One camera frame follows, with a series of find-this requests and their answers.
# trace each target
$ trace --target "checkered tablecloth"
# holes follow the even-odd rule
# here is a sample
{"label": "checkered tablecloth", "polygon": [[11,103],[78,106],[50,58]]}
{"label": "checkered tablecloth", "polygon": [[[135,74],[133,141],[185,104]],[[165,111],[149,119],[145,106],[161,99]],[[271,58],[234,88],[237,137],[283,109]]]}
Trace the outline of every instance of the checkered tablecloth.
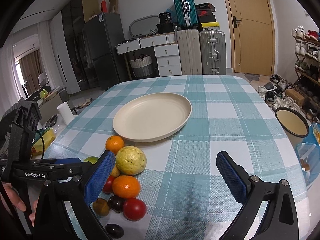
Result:
{"label": "checkered tablecloth", "polygon": [[[113,117],[126,103],[142,95],[173,92],[188,98],[192,114],[173,136],[139,147],[147,169],[137,176],[138,196],[147,214],[132,222],[110,211],[102,225],[124,228],[122,239],[219,239],[241,208],[216,167],[216,155],[227,151],[249,174],[264,181],[287,179],[296,203],[300,237],[309,229],[306,185],[295,152],[275,118],[252,86],[234,76],[173,76],[124,82],[110,88],[76,117],[52,143],[45,157],[81,160],[100,156],[115,131]],[[108,199],[103,193],[100,197]],[[247,239],[255,234],[263,203]],[[71,220],[85,239],[74,214]]]}

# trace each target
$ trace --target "window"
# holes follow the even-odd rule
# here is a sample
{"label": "window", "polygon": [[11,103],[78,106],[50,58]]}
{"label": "window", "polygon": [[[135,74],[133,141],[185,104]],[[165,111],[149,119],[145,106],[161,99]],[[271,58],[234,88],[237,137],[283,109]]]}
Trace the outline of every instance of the window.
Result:
{"label": "window", "polygon": [[20,68],[19,62],[16,62],[16,69],[17,69],[17,73],[18,73],[20,84],[24,85],[25,82],[23,80],[23,76],[22,76],[22,72],[21,72],[21,68]]}

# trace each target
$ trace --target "screw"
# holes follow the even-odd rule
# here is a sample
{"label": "screw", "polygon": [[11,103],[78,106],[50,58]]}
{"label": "screw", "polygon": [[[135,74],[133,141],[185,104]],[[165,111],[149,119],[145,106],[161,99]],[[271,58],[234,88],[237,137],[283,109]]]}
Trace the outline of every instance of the screw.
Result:
{"label": "screw", "polygon": [[47,180],[44,182],[44,185],[45,185],[45,186],[49,186],[50,183],[51,183],[51,180],[47,179]]}
{"label": "screw", "polygon": [[289,182],[286,179],[281,180],[281,183],[285,186],[287,186],[289,184]]}
{"label": "screw", "polygon": [[80,175],[76,175],[72,178],[73,181],[77,182],[79,180],[81,180],[81,176]]}
{"label": "screw", "polygon": [[260,178],[257,176],[257,175],[252,175],[251,176],[251,179],[254,181],[254,182],[258,182],[260,180]]}

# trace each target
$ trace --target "sandal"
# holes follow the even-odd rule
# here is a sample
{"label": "sandal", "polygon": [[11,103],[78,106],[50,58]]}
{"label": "sandal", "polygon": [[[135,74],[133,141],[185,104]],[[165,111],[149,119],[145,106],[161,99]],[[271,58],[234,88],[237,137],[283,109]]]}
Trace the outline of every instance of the sandal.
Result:
{"label": "sandal", "polygon": [[85,100],[85,106],[88,106],[92,103],[92,98],[88,98]]}
{"label": "sandal", "polygon": [[77,109],[81,109],[81,108],[84,108],[84,107],[85,107],[85,104],[81,104],[81,105],[77,105],[76,106]]}

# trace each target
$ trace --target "red tomato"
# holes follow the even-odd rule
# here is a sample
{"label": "red tomato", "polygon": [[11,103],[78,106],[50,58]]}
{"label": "red tomato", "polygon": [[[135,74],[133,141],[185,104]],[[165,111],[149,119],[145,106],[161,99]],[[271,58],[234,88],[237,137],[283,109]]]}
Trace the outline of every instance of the red tomato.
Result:
{"label": "red tomato", "polygon": [[146,204],[136,198],[129,198],[123,205],[123,215],[128,220],[137,221],[143,218],[146,212]]}
{"label": "red tomato", "polygon": [[105,194],[110,194],[112,193],[112,183],[115,180],[115,177],[110,175],[109,178],[107,179],[106,183],[103,186],[102,192]]}

